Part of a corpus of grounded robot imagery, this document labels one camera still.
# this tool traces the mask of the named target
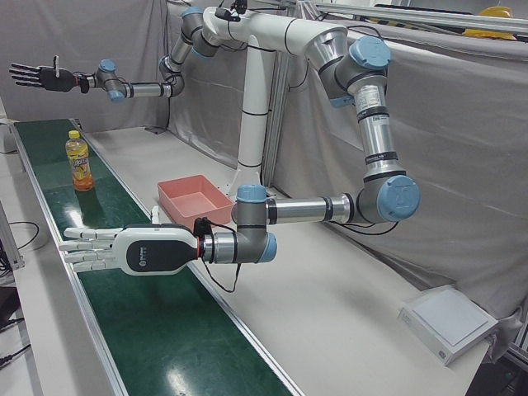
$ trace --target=conveyor belt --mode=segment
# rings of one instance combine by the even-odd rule
[[[148,223],[93,149],[96,187],[73,189],[64,144],[74,128],[70,120],[16,123],[59,233]],[[109,270],[78,277],[130,395],[292,394],[189,269],[175,276]]]

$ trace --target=pink tray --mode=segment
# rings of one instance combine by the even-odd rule
[[[161,181],[158,195],[172,221],[190,229],[198,217],[207,217],[218,224],[231,221],[233,202],[203,175]]]

